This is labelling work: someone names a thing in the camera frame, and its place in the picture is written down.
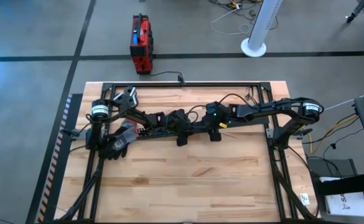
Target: work glove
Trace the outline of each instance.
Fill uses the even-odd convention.
[[[124,158],[128,152],[129,144],[138,138],[136,126],[137,124],[135,122],[125,119],[121,127],[111,135],[107,146],[99,150],[99,157],[109,160],[117,160],[119,156]]]

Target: wooden tabletop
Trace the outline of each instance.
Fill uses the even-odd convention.
[[[102,82],[86,84],[78,129],[88,123],[85,114],[90,113],[91,102],[100,98],[101,86]],[[289,97],[286,82],[271,82],[271,88],[275,100]],[[246,87],[150,87],[137,91],[139,110],[165,114],[219,101],[228,93],[247,94]],[[242,104],[234,96],[223,103]],[[200,117],[205,113],[200,108],[197,112]],[[279,115],[278,119],[282,126],[290,118]],[[116,130],[120,122],[112,124],[111,129]],[[189,137],[183,147],[176,146],[175,137],[130,144],[125,158],[105,162],[96,222],[278,222],[263,125],[222,129],[222,133],[221,142],[210,142],[208,134],[203,133]],[[84,144],[75,141],[71,148]],[[291,139],[289,145],[305,158],[300,141]],[[84,149],[70,153],[55,218],[61,217],[82,191],[88,155]],[[309,195],[307,208],[315,213],[317,201],[309,171],[291,150],[286,150],[286,156],[293,190],[298,197]]]

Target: white cable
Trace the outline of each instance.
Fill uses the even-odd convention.
[[[227,33],[225,33],[225,32],[221,32],[221,31],[215,30],[215,28],[213,28],[213,23],[214,23],[214,22],[218,21],[219,19],[221,19],[221,18],[223,18],[223,17],[225,17],[225,16],[229,15],[230,13],[233,13],[233,12],[235,12],[235,11],[239,10],[239,9],[241,9],[241,8],[240,8],[240,7],[238,7],[238,8],[236,8],[236,9],[233,9],[233,10],[231,10],[230,12],[228,12],[228,13],[224,14],[223,16],[219,17],[218,19],[215,19],[214,21],[212,21],[212,22],[211,22],[211,28],[212,28],[212,30],[213,30],[213,31],[215,31],[215,32],[217,32],[217,33],[219,33],[219,34],[223,34],[223,35],[240,35],[240,34],[249,35],[248,33],[249,33],[249,31],[250,31],[250,26],[249,26],[248,24],[241,24],[241,25],[239,26],[239,28],[238,28],[238,29],[240,30],[240,32],[239,32],[239,33],[234,33],[234,34],[227,34]],[[247,30],[246,32],[244,32],[244,31],[242,31],[242,30],[241,30],[241,28],[242,28],[243,26],[246,26],[246,27],[248,28],[248,30]]]
[[[336,108],[337,106],[344,105],[345,103],[352,102],[353,100],[355,100],[355,99],[347,100],[347,101],[342,102],[342,103],[339,103],[339,104],[337,104],[337,105],[330,106],[329,108],[324,109],[324,111],[326,111],[326,110],[331,110],[332,108]]]

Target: gray floor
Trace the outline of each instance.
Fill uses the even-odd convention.
[[[89,2],[0,0],[0,57],[73,55]],[[268,52],[364,51],[364,15],[360,14],[349,26],[344,24],[344,16],[356,3],[285,0],[278,14],[279,27],[270,31],[266,39]],[[131,16],[140,12],[151,19],[156,54],[241,52],[244,35],[225,36],[211,30],[210,22],[226,10],[207,1],[97,0],[82,55],[128,54]],[[249,21],[229,15],[215,26],[225,32],[237,32],[242,23]],[[25,222],[70,64],[0,62],[2,219]],[[291,96],[312,97],[325,107],[364,94],[364,56],[154,61],[153,72],[165,70],[181,71],[186,80],[286,80]],[[140,77],[130,60],[86,61],[79,62],[70,92],[81,93],[87,81],[132,80],[176,77]],[[350,105],[345,105],[324,113],[314,125],[314,138],[321,137],[352,112]],[[357,122],[329,138],[324,146],[360,128]],[[359,173],[364,173],[363,133],[337,147],[327,153],[328,158],[353,158]]]

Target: black metal frame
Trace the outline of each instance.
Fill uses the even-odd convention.
[[[119,87],[127,87],[133,85],[135,87],[178,87],[180,86],[180,83],[174,82],[174,83],[141,83],[141,82],[129,82],[129,83],[104,83],[101,90],[101,99],[105,99],[108,92],[110,92],[110,97],[114,98],[116,88]],[[273,101],[273,95],[271,91],[271,85],[270,82],[188,82],[185,86],[243,86],[243,87],[255,87],[258,90],[258,96],[259,96],[259,103],[264,103],[264,95],[263,90],[266,91],[266,94],[268,96],[268,101]],[[272,116],[273,126],[274,128],[278,128],[278,119],[276,115]],[[269,128],[269,124],[264,124],[265,130]],[[110,124],[106,124],[105,131],[108,132],[110,129]],[[268,145],[268,152],[269,152],[269,159],[271,164],[271,170],[272,170],[272,176],[273,176],[273,182],[274,182],[274,190],[276,192],[276,200],[278,204],[278,210],[279,210],[279,216],[281,219],[281,223],[332,223],[332,222],[326,222],[323,220],[320,220],[316,218],[314,215],[310,214],[309,211],[306,209],[306,207],[302,204],[302,202],[299,200],[297,195],[293,192],[293,189],[291,187],[291,179],[289,176],[288,171],[288,165],[286,160],[286,155],[284,150],[277,150],[274,147],[271,146],[271,138],[269,138],[266,135],[266,143]],[[274,152],[279,152],[279,161],[281,162],[282,167],[282,173],[280,172],[277,164],[276,164],[276,157],[274,155]],[[92,168],[93,163],[95,160],[95,151],[90,151],[90,155],[88,158],[88,165],[86,168],[86,176],[85,181],[83,184],[83,188],[85,187],[92,187],[91,181],[92,181]],[[92,198],[92,205],[90,210],[90,216],[89,218],[83,218],[85,216],[85,209],[86,209],[86,200],[84,200],[80,206],[79,206],[79,213],[77,216],[77,220],[57,220],[56,223],[95,223],[95,217],[96,217],[96,211],[97,211],[97,204],[98,204],[98,197],[100,192],[100,182],[101,182],[101,171],[103,170],[103,164],[104,159],[100,158],[98,162],[98,167],[96,168],[96,174],[99,173],[99,177],[95,177],[95,189],[93,192],[93,198]],[[283,189],[286,191],[288,196],[288,202],[289,207],[291,209],[291,217],[287,218],[286,211],[284,208],[284,200],[282,198],[281,194],[281,188],[280,185],[283,186]],[[305,218],[305,220],[298,219],[298,213],[296,208],[302,213],[302,216]]]

